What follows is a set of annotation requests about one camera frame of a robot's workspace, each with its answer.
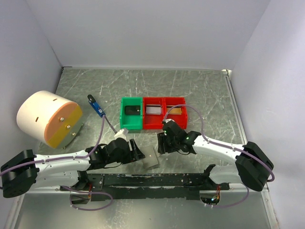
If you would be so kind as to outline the grey card holder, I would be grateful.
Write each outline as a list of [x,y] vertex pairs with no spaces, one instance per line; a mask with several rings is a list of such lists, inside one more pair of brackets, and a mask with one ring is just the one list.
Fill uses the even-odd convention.
[[144,169],[153,169],[160,165],[159,159],[153,146],[145,146],[140,148],[141,152],[145,155],[142,159]]

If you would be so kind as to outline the green plastic bin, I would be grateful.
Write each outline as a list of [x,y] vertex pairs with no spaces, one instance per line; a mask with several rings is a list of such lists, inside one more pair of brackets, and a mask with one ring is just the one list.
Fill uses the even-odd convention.
[[[140,105],[141,114],[140,115],[125,115],[124,108],[127,105]],[[142,130],[143,122],[143,102],[142,97],[123,97],[121,100],[121,110],[120,110],[120,127],[126,128],[128,130]]]

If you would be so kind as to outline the white drum with orange lid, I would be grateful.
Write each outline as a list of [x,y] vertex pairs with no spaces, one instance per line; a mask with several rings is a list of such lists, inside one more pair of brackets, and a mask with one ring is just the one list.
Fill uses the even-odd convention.
[[76,102],[49,91],[38,91],[21,105],[16,121],[21,131],[59,149],[77,135],[82,116],[82,109]]

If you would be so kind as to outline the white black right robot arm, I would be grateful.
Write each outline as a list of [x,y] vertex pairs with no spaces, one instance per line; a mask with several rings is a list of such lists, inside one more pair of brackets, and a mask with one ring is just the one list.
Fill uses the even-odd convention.
[[163,122],[163,132],[157,136],[160,154],[206,155],[228,163],[226,166],[211,166],[202,178],[206,189],[214,189],[220,183],[241,183],[251,190],[262,191],[267,182],[275,179],[273,163],[254,142],[229,144],[200,132],[186,132],[171,119]]

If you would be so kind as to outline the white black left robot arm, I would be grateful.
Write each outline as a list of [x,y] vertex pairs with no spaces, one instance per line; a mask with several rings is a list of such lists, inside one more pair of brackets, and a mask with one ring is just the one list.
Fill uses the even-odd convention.
[[144,158],[133,139],[126,141],[120,137],[108,144],[63,155],[36,155],[31,149],[24,150],[1,166],[0,188],[4,198],[21,196],[41,187],[68,186],[84,190],[89,184],[87,171]]

